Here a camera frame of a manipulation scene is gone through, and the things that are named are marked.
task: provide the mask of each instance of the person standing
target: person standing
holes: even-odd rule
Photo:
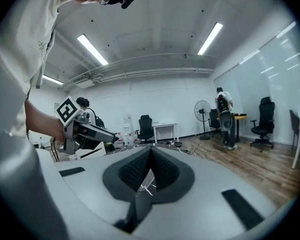
[[[218,98],[220,96],[222,96],[227,102],[227,109],[229,110],[231,116],[230,134],[229,131],[223,131],[223,147],[228,148],[228,150],[235,150],[237,149],[237,145],[235,144],[236,141],[235,122],[236,121],[235,121],[234,103],[229,92],[224,91],[221,87],[218,87],[216,89],[215,105],[216,105],[216,110],[218,112],[219,120],[220,120],[220,108],[218,106]]]
[[[0,24],[1,69],[28,97],[9,132],[12,136],[26,138],[28,129],[60,141],[65,137],[61,121],[36,109],[29,101],[29,93],[31,87],[39,89],[42,84],[47,56],[54,44],[59,7],[70,1],[120,3],[120,0],[17,0]]]
[[[96,124],[96,115],[94,111],[90,108],[90,102],[84,97],[79,97],[76,99],[76,103],[86,112],[89,113],[90,124],[97,126]]]

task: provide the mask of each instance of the chair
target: chair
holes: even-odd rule
[[[290,117],[291,117],[291,126],[293,130],[293,142],[292,142],[292,150],[294,150],[295,137],[299,137],[299,117],[290,109]]]
[[[260,138],[256,138],[254,142],[250,143],[250,147],[254,144],[261,144],[260,152],[263,151],[263,144],[271,145],[271,148],[274,148],[274,144],[270,142],[267,134],[272,134],[275,128],[274,125],[274,113],[275,113],[275,103],[271,102],[270,97],[264,97],[261,99],[259,105],[260,111],[260,120],[259,126],[256,126],[257,120],[251,120],[253,122],[253,128],[251,132],[254,134],[260,135]]]
[[[139,119],[140,134],[137,130],[137,138],[140,140],[149,140],[154,136],[152,128],[152,119],[148,115],[142,115]]]
[[[219,120],[217,119],[218,118],[218,112],[216,109],[211,109],[210,111],[210,118],[208,119],[209,120],[209,126],[210,128],[214,128],[214,132],[213,134],[211,135],[211,137],[213,137],[215,134],[220,134],[222,136],[222,133],[221,133],[221,130],[220,130],[220,122]]]

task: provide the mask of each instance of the ceiling light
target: ceiling light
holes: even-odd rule
[[[102,65],[108,65],[108,62],[104,59],[104,57],[101,56],[101,54],[91,44],[91,42],[87,39],[87,37],[84,34],[80,35],[77,39]]]
[[[299,54],[300,54],[300,52],[298,52],[297,54],[291,56],[290,58],[287,58],[287,59],[285,60],[285,62],[290,61],[291,59],[297,57]]]
[[[209,45],[216,38],[216,36],[218,35],[218,33],[219,33],[219,31],[221,30],[222,27],[223,27],[223,25],[218,23],[218,22],[214,25],[214,27],[213,27],[212,31],[210,32],[208,38],[206,39],[206,41],[202,45],[200,51],[198,52],[198,55],[204,54],[204,52],[208,49]]]
[[[296,66],[299,66],[299,64],[297,64],[297,65],[294,65],[294,66],[291,66],[291,67],[287,68],[286,70],[293,69],[293,68],[295,68]]]
[[[274,75],[270,75],[268,78],[273,78],[273,77],[275,77],[276,75],[279,75],[279,73],[276,73],[276,74],[274,74]]]
[[[46,76],[46,75],[43,75],[42,76],[44,79],[47,79],[47,80],[49,80],[49,81],[51,81],[51,82],[54,82],[54,83],[56,83],[56,84],[58,84],[58,85],[63,85],[64,83],[63,82],[60,82],[60,81],[58,81],[58,80],[55,80],[55,79],[53,79],[53,78],[51,78],[51,77],[49,77],[49,76]]]
[[[285,33],[291,30],[296,25],[296,22],[292,22],[289,26],[287,26],[284,30],[282,30],[279,34],[276,35],[276,38],[282,37]]]
[[[245,63],[247,60],[251,59],[253,56],[255,56],[256,54],[258,54],[259,52],[260,52],[260,50],[253,51],[248,56],[246,56],[245,58],[243,58],[243,60],[239,64],[242,65],[243,63]]]
[[[267,68],[266,70],[262,71],[261,74],[263,74],[264,72],[267,72],[269,70],[272,70],[274,68],[274,66]]]

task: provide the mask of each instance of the dark hair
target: dark hair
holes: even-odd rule
[[[79,97],[76,99],[76,103],[78,103],[80,106],[83,106],[85,108],[88,108],[90,106],[89,100],[87,100],[84,97]]]

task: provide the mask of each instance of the white t-shirt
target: white t-shirt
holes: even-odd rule
[[[0,64],[25,94],[31,86],[39,88],[42,82],[60,3],[61,0],[17,0],[0,24]],[[24,105],[11,133],[26,136]]]
[[[92,125],[94,125],[94,126],[97,126],[96,125],[96,118],[95,118],[95,114],[92,112],[92,110],[91,109],[87,109],[86,110],[86,112],[88,112],[89,113],[89,120],[90,120],[90,124],[92,124]]]
[[[230,93],[227,91],[221,91],[221,92],[217,93],[217,95],[215,96],[215,105],[216,105],[217,109],[218,109],[217,99],[220,95],[222,95],[227,100],[229,111],[230,111],[230,113],[234,114],[235,113],[234,108],[230,104],[230,101],[232,101],[232,97],[231,97]]]

